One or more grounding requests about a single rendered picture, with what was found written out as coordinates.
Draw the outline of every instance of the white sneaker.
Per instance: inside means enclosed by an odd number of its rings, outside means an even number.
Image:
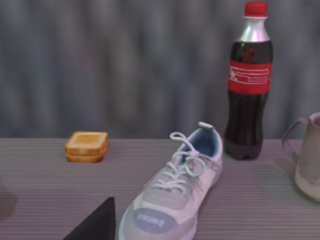
[[[183,144],[143,188],[122,216],[119,240],[192,240],[199,207],[222,171],[223,144],[213,126],[199,122]]]

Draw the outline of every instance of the red bottle cap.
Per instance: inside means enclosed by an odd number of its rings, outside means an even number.
[[[268,4],[263,1],[250,1],[245,4],[244,16],[263,18],[267,16]]]

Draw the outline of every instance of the shoelace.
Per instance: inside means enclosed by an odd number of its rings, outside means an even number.
[[[183,142],[188,148],[189,151],[177,151],[172,155],[172,159],[175,162],[178,158],[185,156],[185,162],[182,165],[176,167],[171,161],[166,163],[166,171],[162,174],[170,178],[168,181],[163,179],[158,179],[154,184],[153,188],[160,188],[164,190],[173,190],[178,189],[182,192],[183,195],[186,195],[186,184],[185,180],[180,179],[181,176],[185,175],[191,177],[196,182],[198,188],[203,191],[202,186],[198,180],[198,177],[201,176],[206,170],[206,163],[199,157],[200,153],[192,146],[188,141],[188,138],[180,132],[173,132],[170,134],[170,138],[175,141]],[[210,161],[210,158],[202,155],[202,158],[207,158]],[[190,165],[200,164],[201,168],[199,171],[195,171]]]

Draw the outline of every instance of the table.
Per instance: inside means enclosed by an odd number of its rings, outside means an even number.
[[[61,240],[111,196],[119,223],[179,146],[111,139],[104,161],[86,164],[66,162],[65,142],[0,139],[0,240]],[[297,189],[294,170],[279,140],[266,140],[256,161],[224,156],[220,181],[200,209],[195,240],[318,240],[320,205]]]

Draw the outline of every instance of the gray curtain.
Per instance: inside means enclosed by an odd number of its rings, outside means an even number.
[[[0,137],[223,133],[228,58],[244,0],[3,0]],[[320,1],[269,0],[264,136],[320,112]],[[300,129],[293,137],[301,137]]]

